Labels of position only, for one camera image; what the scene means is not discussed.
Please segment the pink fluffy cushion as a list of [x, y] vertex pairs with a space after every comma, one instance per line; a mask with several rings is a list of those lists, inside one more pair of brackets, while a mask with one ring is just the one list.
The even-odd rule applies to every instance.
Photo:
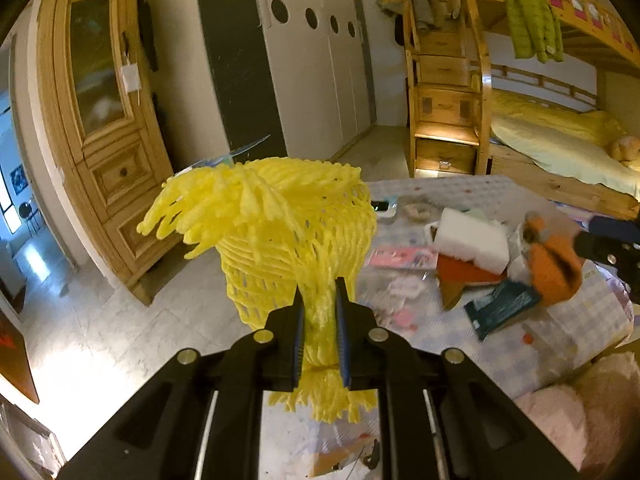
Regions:
[[639, 365], [631, 352], [611, 353], [515, 404], [582, 479], [612, 479], [639, 451]]

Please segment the white digital clock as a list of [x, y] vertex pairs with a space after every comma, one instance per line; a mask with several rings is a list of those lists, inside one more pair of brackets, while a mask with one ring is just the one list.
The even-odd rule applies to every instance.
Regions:
[[372, 200], [371, 206], [379, 219], [393, 219], [397, 214], [397, 200]]

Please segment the green puffer jacket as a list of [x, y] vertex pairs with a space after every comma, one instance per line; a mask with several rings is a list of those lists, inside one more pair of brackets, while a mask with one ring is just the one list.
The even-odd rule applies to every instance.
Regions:
[[549, 0], [506, 0], [506, 17], [516, 58], [564, 61], [561, 24]]

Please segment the white wardrobe with round holes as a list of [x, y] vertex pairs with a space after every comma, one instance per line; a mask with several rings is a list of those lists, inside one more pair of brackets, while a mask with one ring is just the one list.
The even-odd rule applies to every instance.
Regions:
[[227, 141], [331, 159], [372, 122], [355, 0], [198, 0]]

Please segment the wooden stair drawers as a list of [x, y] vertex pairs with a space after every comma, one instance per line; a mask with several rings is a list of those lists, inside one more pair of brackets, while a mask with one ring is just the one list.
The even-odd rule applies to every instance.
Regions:
[[488, 44], [476, 0], [460, 0], [457, 20], [418, 29], [410, 3], [402, 16], [411, 177], [423, 171], [486, 174], [490, 94]]

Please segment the dark green packet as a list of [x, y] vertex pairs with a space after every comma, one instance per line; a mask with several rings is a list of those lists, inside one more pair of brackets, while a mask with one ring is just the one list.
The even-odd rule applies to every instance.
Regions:
[[479, 340], [535, 307], [541, 296], [533, 286], [505, 280], [490, 294], [469, 301], [464, 310]]

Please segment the checkered blue tablecloth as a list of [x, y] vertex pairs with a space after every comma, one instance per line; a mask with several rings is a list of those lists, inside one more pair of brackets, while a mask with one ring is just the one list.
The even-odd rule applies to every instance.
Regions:
[[526, 414], [551, 393], [559, 426], [584, 448], [584, 408], [563, 380], [620, 342], [631, 322], [588, 252], [591, 237], [548, 200], [501, 176], [373, 182], [388, 203], [357, 287], [330, 302], [338, 384], [373, 393], [356, 426], [295, 430], [271, 415], [260, 462], [269, 479], [323, 446], [332, 478], [338, 447], [371, 479], [575, 479], [578, 463]]

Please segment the white foam block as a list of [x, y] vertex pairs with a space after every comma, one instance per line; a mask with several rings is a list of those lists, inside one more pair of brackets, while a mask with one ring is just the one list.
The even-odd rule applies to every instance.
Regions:
[[445, 208], [433, 242], [435, 252], [473, 263], [480, 270], [501, 274], [510, 262], [506, 230], [500, 223]]

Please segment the plush toy on bed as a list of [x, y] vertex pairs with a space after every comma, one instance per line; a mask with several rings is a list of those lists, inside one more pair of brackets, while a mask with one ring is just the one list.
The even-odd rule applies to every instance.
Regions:
[[634, 162], [639, 159], [640, 138], [638, 136], [621, 136], [606, 147], [608, 156], [618, 162]]

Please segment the orange fuzzy fabric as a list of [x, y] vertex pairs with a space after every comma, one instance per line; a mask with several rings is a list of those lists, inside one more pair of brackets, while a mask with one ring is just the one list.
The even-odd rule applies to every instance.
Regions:
[[540, 214], [529, 211], [523, 224], [523, 240], [530, 286], [538, 294], [541, 307], [570, 300], [582, 286], [585, 260], [576, 255], [574, 236], [550, 230]]

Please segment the yellow bed quilt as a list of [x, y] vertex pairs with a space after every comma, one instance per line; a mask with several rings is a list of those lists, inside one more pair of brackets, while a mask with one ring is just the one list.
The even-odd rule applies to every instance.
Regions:
[[618, 162], [606, 152], [612, 141], [631, 134], [604, 110], [579, 113], [495, 89], [491, 92], [491, 129], [500, 143], [550, 174], [639, 197], [639, 159]]

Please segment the wooden corner cabinet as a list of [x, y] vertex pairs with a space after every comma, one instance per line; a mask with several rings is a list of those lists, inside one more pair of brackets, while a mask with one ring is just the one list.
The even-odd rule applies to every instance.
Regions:
[[172, 168], [154, 110], [139, 0], [41, 0], [44, 131], [81, 233], [142, 304], [143, 277], [175, 246], [137, 226]]

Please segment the wooden bunk bed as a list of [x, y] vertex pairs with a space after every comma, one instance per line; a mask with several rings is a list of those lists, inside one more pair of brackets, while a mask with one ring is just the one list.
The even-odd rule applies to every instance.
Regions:
[[[506, 0], [476, 0], [484, 36], [492, 29], [499, 36], [508, 34]], [[585, 113], [602, 110], [599, 96], [569, 82], [544, 74], [541, 70], [524, 70], [489, 59], [492, 87], [530, 96], [548, 107]], [[574, 178], [560, 177], [541, 169], [527, 156], [500, 143], [492, 135], [490, 122], [489, 158], [486, 174], [503, 174], [515, 183], [548, 200], [582, 208], [619, 219], [632, 219], [639, 212], [639, 197], [615, 192], [602, 184], [585, 184]]]

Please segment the pink wrapper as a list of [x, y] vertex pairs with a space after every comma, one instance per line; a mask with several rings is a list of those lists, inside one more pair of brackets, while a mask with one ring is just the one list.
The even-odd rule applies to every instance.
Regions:
[[437, 268], [438, 253], [428, 246], [378, 247], [367, 266], [381, 269], [431, 271]]

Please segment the clothes pile on stairs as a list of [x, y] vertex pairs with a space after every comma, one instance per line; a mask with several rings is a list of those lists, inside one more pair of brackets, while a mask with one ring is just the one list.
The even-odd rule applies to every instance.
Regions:
[[460, 0], [376, 0], [391, 18], [404, 15], [407, 2], [412, 5], [418, 29], [442, 29], [446, 20], [457, 20], [460, 15]]

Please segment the yellow foam fruit net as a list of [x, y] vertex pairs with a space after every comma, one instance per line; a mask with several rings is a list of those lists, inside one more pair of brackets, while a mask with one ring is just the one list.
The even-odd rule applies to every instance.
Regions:
[[376, 405], [373, 391], [343, 385], [334, 301], [337, 278], [356, 296], [377, 225], [360, 168], [271, 157], [169, 178], [137, 231], [160, 240], [181, 235], [190, 259], [216, 249], [227, 295], [252, 330], [302, 296], [302, 377], [293, 392], [273, 393], [269, 402], [288, 411], [309, 406], [315, 420], [332, 424], [359, 422]]

